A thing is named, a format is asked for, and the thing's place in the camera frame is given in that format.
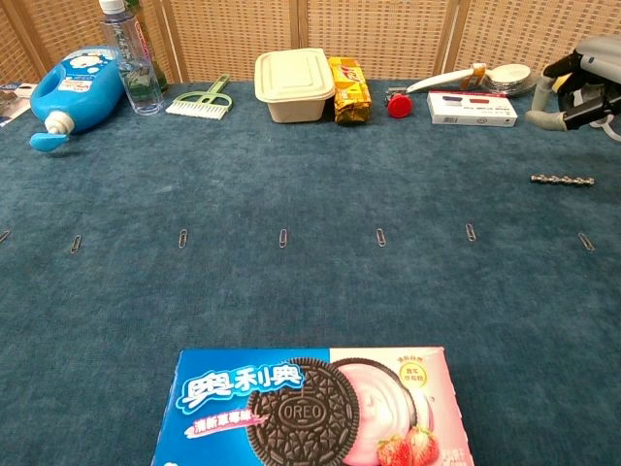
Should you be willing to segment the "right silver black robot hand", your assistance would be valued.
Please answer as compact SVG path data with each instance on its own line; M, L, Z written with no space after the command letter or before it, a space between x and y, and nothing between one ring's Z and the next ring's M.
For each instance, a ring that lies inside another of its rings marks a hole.
M558 78L559 111L545 108ZM620 114L620 38L594 36L541 72L525 119L548 131L568 131Z

